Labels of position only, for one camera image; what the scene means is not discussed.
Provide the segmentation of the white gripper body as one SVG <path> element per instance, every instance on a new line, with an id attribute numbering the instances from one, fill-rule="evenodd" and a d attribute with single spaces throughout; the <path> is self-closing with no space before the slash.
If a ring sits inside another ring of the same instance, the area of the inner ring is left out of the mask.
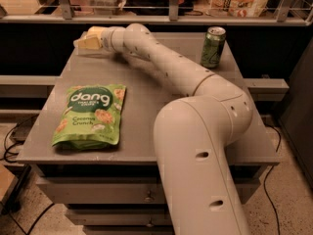
<path id="1" fill-rule="evenodd" d="M 102 43 L 102 46 L 110 52 L 113 52 L 113 46 L 112 46 L 112 34 L 114 32 L 113 27 L 101 27 L 99 37 Z"/>

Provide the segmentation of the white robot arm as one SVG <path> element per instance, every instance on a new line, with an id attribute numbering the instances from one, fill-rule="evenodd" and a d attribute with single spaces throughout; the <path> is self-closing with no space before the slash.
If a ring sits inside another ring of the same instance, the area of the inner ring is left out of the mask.
<path id="1" fill-rule="evenodd" d="M 225 148 L 249 128 L 249 96 L 222 76 L 162 45 L 149 30 L 91 27 L 80 49 L 147 59 L 178 89 L 154 125 L 157 166 L 175 235 L 250 235 Z"/>

